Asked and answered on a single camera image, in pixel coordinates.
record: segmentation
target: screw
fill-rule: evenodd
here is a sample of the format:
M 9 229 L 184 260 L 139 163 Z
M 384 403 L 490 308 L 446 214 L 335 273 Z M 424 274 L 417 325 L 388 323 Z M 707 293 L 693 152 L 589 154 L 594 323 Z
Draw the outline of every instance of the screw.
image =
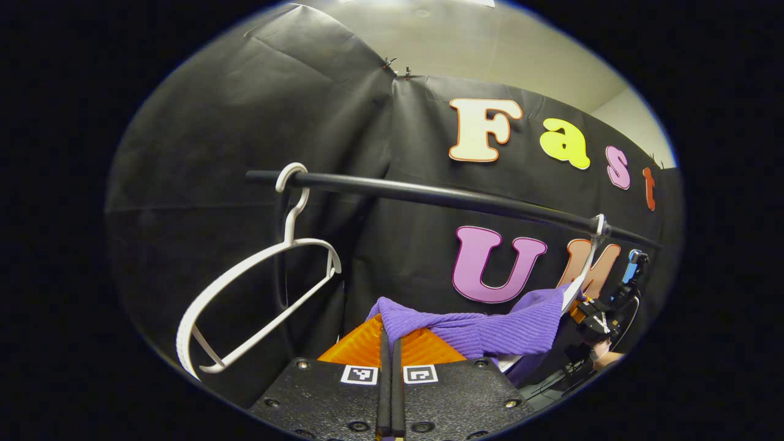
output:
M 414 432 L 418 433 L 425 433 L 433 430 L 436 426 L 433 423 L 423 421 L 421 423 L 416 423 L 411 427 Z
M 362 421 L 354 421 L 353 423 L 349 423 L 348 428 L 355 432 L 365 432 L 370 429 L 370 426 Z

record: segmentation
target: white plastic hanger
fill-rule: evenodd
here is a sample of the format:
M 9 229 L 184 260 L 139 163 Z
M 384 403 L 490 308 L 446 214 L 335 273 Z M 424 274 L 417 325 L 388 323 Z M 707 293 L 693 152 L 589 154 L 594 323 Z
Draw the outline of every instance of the white plastic hanger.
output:
M 593 256 L 596 254 L 596 250 L 599 248 L 599 245 L 604 241 L 604 237 L 608 234 L 607 221 L 604 218 L 604 214 L 600 214 L 598 218 L 599 222 L 596 229 L 596 234 L 591 235 L 590 252 L 588 253 L 588 257 L 586 257 L 585 264 L 583 264 L 583 270 L 580 272 L 580 275 L 575 278 L 572 284 L 569 285 L 566 291 L 564 291 L 564 302 L 561 306 L 561 315 L 569 312 L 572 304 L 574 304 L 575 300 L 577 299 L 577 296 L 580 293 L 580 288 L 583 286 L 583 283 L 588 276 L 590 265 L 593 263 Z M 521 355 L 501 355 L 498 358 L 498 367 L 501 369 L 501 372 L 507 372 L 521 358 Z
M 296 173 L 307 173 L 307 169 L 305 166 L 298 162 L 294 162 L 292 164 L 287 165 L 282 171 L 281 175 L 278 177 L 277 182 L 275 182 L 275 191 L 278 193 L 282 192 L 285 188 L 286 181 L 289 180 L 289 177 Z M 319 239 L 294 239 L 294 224 L 296 222 L 296 217 L 302 212 L 303 208 L 305 208 L 305 204 L 307 203 L 307 197 L 310 194 L 309 188 L 302 189 L 302 196 L 299 198 L 299 202 L 296 206 L 289 212 L 289 215 L 286 217 L 286 225 L 284 231 L 284 239 L 283 242 L 278 243 L 275 246 L 271 246 L 265 250 L 259 251 L 256 254 L 253 254 L 251 257 L 243 260 L 239 264 L 235 265 L 229 271 L 223 273 L 218 279 L 214 282 L 210 283 L 207 288 L 201 292 L 201 294 L 196 297 L 196 299 L 191 303 L 191 306 L 185 311 L 183 318 L 180 320 L 180 327 L 177 329 L 177 337 L 176 337 L 176 348 L 177 348 L 177 357 L 180 359 L 180 364 L 183 368 L 188 371 L 191 375 L 193 375 L 197 380 L 199 380 L 196 371 L 191 364 L 191 334 L 196 337 L 196 341 L 201 345 L 202 348 L 209 354 L 212 360 L 215 361 L 213 366 L 199 366 L 199 369 L 207 372 L 209 374 L 217 374 L 219 372 L 223 372 L 227 367 L 231 366 L 238 358 L 243 356 L 250 348 L 252 348 L 255 344 L 257 344 L 261 339 L 265 338 L 272 330 L 283 323 L 286 318 L 288 318 L 297 308 L 299 308 L 307 299 L 309 299 L 316 291 L 318 291 L 322 286 L 324 286 L 335 274 L 340 274 L 342 268 L 340 266 L 340 258 L 338 257 L 337 252 L 329 243 L 319 240 Z M 297 248 L 299 246 L 305 245 L 318 245 L 323 246 L 328 250 L 327 253 L 327 275 L 324 277 L 319 283 L 317 283 L 313 288 L 311 288 L 307 293 L 305 293 L 299 300 L 294 302 L 291 306 L 286 308 L 278 317 L 272 320 L 269 324 L 267 324 L 262 330 L 256 333 L 253 337 L 250 337 L 245 343 L 241 344 L 235 350 L 233 350 L 229 355 L 226 355 L 223 358 L 220 358 L 215 351 L 210 348 L 207 341 L 201 335 L 198 328 L 196 327 L 196 319 L 199 317 L 201 312 L 207 306 L 207 304 L 215 298 L 220 291 L 225 288 L 231 281 L 236 279 L 242 273 L 248 271 L 251 267 L 258 264 L 259 262 L 265 261 L 266 259 L 274 256 L 275 254 L 282 253 L 286 250 L 290 250 L 292 248 Z

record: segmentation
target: purple sweater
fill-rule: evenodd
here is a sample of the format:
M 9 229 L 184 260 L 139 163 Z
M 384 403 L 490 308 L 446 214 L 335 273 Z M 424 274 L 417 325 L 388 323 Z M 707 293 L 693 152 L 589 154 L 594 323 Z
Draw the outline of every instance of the purple sweater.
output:
M 476 312 L 430 314 L 381 297 L 371 308 L 368 319 L 381 314 L 390 349 L 404 335 L 428 328 L 467 359 L 480 358 L 485 354 L 522 355 L 521 361 L 511 370 L 518 370 L 515 374 L 519 377 L 522 372 L 518 367 L 524 367 L 525 373 L 532 371 L 543 358 L 541 355 L 552 348 L 561 320 L 564 291 L 568 286 L 564 284 L 552 290 L 531 291 L 505 315 Z

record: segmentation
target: orange triangular piece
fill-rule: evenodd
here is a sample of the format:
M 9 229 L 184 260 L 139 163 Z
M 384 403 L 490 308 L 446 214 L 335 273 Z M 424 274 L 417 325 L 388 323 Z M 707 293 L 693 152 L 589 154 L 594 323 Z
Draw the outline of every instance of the orange triangular piece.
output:
M 403 337 L 402 344 L 403 366 L 452 363 L 466 359 L 427 328 L 415 330 Z
M 351 331 L 338 341 L 319 361 L 352 366 L 381 367 L 381 315 Z M 403 366 L 452 363 L 466 359 L 433 331 L 422 328 L 402 338 Z
M 381 315 L 351 331 L 340 339 L 319 361 L 350 364 L 352 366 L 381 367 Z

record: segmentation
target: black metal bar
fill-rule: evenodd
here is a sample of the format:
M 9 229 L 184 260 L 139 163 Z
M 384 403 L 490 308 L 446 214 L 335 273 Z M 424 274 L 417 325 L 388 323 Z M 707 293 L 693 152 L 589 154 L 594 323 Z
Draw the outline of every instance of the black metal bar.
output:
M 251 170 L 245 174 L 245 178 L 247 180 L 274 183 L 279 175 L 279 171 Z M 475 191 L 327 173 L 295 173 L 289 178 L 287 184 L 294 187 L 318 188 L 323 191 L 354 193 L 401 201 L 421 202 L 435 206 L 446 206 L 461 210 L 496 214 L 499 216 L 516 217 L 532 222 L 547 222 L 549 224 L 560 225 L 588 234 L 592 234 L 596 231 L 595 221 L 586 219 L 585 217 L 564 213 L 528 202 L 517 201 L 512 198 L 487 195 Z M 610 236 L 640 245 L 650 246 L 657 250 L 662 248 L 657 242 L 621 228 L 612 227 Z
M 379 372 L 379 412 L 376 415 L 376 431 L 382 437 L 392 435 L 392 362 L 387 330 L 381 328 L 381 371 Z
M 403 342 L 392 344 L 392 436 L 405 438 L 405 397 L 403 395 Z

